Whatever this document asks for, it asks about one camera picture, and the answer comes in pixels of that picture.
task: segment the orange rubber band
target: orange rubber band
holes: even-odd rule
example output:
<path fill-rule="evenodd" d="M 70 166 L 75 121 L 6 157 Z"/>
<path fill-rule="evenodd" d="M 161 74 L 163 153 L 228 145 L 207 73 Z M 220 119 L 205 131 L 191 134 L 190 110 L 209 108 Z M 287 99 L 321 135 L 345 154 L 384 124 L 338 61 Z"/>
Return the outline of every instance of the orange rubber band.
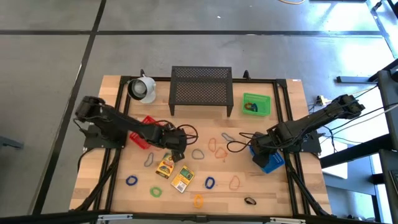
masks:
<path fill-rule="evenodd" d="M 238 186 L 237 186 L 236 188 L 232 188 L 232 187 L 231 187 L 231 184 L 232 184 L 232 182 L 234 181 L 235 178 L 238 180 Z M 229 182 L 229 189 L 230 189 L 230 190 L 237 190 L 237 189 L 239 188 L 239 185 L 241 185 L 241 181 L 239 180 L 239 177 L 236 176 L 236 175 L 233 176 L 233 177 L 232 177 L 232 180 Z"/>
<path fill-rule="evenodd" d="M 224 151 L 224 154 L 222 156 L 217 156 L 217 152 L 220 150 Z M 228 156 L 228 152 L 225 149 L 223 149 L 222 147 L 219 147 L 217 149 L 216 153 L 214 153 L 214 155 L 217 159 L 222 159 L 222 158 L 225 158 L 226 156 Z"/>
<path fill-rule="evenodd" d="M 195 195 L 195 198 L 193 199 L 193 206 L 195 208 L 202 208 L 202 206 L 203 206 L 203 197 L 201 195 Z"/>
<path fill-rule="evenodd" d="M 211 142 L 211 140 L 214 140 L 214 150 L 211 150 L 211 147 L 210 147 L 210 142 Z M 211 138 L 211 139 L 209 140 L 209 143 L 207 144 L 207 146 L 208 146 L 208 148 L 209 148 L 209 150 L 210 150 L 211 152 L 215 152 L 215 151 L 216 151 L 216 139 L 215 139 L 215 138 Z"/>

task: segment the red object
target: red object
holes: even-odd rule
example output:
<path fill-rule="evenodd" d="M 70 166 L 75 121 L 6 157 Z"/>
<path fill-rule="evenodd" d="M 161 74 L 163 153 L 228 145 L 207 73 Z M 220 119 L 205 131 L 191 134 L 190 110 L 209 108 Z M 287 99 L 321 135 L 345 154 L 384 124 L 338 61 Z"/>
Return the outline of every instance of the red object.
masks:
<path fill-rule="evenodd" d="M 154 123 L 155 121 L 156 120 L 149 115 L 142 120 L 144 124 Z M 130 139 L 137 143 L 141 149 L 148 149 L 150 147 L 150 144 L 143 140 L 137 133 L 131 133 Z"/>

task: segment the green basket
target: green basket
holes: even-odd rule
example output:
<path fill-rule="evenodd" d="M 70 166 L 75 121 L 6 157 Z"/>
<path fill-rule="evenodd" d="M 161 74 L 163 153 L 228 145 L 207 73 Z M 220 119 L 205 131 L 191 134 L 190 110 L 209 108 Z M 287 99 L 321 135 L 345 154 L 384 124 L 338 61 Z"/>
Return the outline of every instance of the green basket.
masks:
<path fill-rule="evenodd" d="M 244 105 L 246 103 L 255 103 L 257 105 L 257 112 L 247 110 Z M 242 110 L 244 114 L 251 114 L 257 116 L 267 116 L 271 113 L 271 97 L 252 94 L 252 93 L 243 93 L 243 104 Z"/>

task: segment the blue container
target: blue container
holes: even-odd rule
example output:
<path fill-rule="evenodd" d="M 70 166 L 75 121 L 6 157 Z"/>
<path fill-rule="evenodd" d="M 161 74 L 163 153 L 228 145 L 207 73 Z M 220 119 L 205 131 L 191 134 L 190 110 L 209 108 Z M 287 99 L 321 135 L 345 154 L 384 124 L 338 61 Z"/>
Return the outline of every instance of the blue container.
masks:
<path fill-rule="evenodd" d="M 254 156 L 254 151 L 253 151 L 253 147 L 250 147 L 250 152 L 251 154 Z M 276 152 L 275 154 L 270 154 L 269 155 L 269 162 L 268 164 L 264 167 L 261 168 L 262 171 L 264 171 L 266 174 L 269 174 L 270 172 L 278 169 L 280 166 L 284 165 L 285 161 L 282 158 L 282 156 L 279 154 L 279 152 Z"/>

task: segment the wooden tabletop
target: wooden tabletop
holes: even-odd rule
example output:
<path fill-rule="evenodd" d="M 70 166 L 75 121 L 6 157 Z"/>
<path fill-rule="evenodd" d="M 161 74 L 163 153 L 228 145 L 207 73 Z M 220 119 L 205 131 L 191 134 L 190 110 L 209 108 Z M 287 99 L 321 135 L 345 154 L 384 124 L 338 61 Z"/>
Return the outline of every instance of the wooden tabletop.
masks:
<path fill-rule="evenodd" d="M 114 105 L 118 92 L 120 76 L 104 76 L 99 97 L 108 105 Z M 290 103 L 294 119 L 299 119 L 308 114 L 307 103 L 304 97 L 303 86 L 300 80 L 287 80 Z M 198 141 L 187 147 L 185 159 L 175 165 L 175 169 L 169 179 L 165 179 L 155 173 L 167 149 L 158 149 L 154 146 L 143 150 L 130 139 L 127 139 L 126 147 L 122 150 L 117 181 L 114 188 L 114 196 L 111 210 L 113 212 L 137 212 L 137 213 L 202 213 L 217 215 L 292 215 L 290 206 L 289 188 L 285 167 L 280 167 L 270 174 L 265 174 L 252 161 L 249 150 L 240 153 L 228 153 L 224 159 L 217 159 L 214 152 L 208 148 L 211 138 L 216 139 L 216 147 L 226 150 L 227 141 L 221 133 L 228 133 L 238 141 L 246 141 L 239 136 L 239 132 L 253 133 L 266 130 L 277 124 L 277 113 L 274 102 L 274 92 L 271 84 L 265 83 L 234 83 L 234 108 L 231 117 L 227 118 L 225 106 L 176 106 L 175 116 L 170 115 L 169 82 L 156 83 L 156 100 L 144 105 L 136 100 L 131 100 L 129 116 L 138 120 L 147 115 L 156 120 L 166 119 L 174 125 L 191 124 L 198 130 Z M 242 113 L 243 93 L 262 94 L 271 97 L 271 115 L 266 117 L 253 116 Z M 126 86 L 121 103 L 123 110 L 126 99 Z M 282 100 L 284 120 L 287 115 Z M 202 160 L 192 158 L 192 151 L 201 149 L 205 155 Z M 148 155 L 154 153 L 154 162 L 149 167 L 144 167 Z M 82 160 L 80 171 L 76 180 L 70 208 L 79 206 L 98 182 L 103 161 L 104 149 L 94 149 Z M 331 212 L 329 200 L 323 180 L 319 160 L 312 154 L 301 153 L 302 167 L 305 183 L 317 202 L 327 212 Z M 172 179 L 177 175 L 183 165 L 195 172 L 195 177 L 184 191 L 180 193 L 171 186 Z M 126 184 L 126 178 L 135 175 L 138 182 L 134 186 Z M 204 183 L 207 177 L 215 179 L 215 186 L 208 190 Z M 234 176 L 239 177 L 239 188 L 230 190 L 229 183 Z M 162 195 L 153 197 L 149 190 L 152 187 L 160 187 Z M 296 196 L 299 212 L 303 213 L 300 191 L 296 188 Z M 196 194 L 204 198 L 202 208 L 193 206 Z M 257 205 L 247 205 L 245 197 L 252 197 Z M 106 194 L 103 194 L 100 208 L 104 208 Z"/>

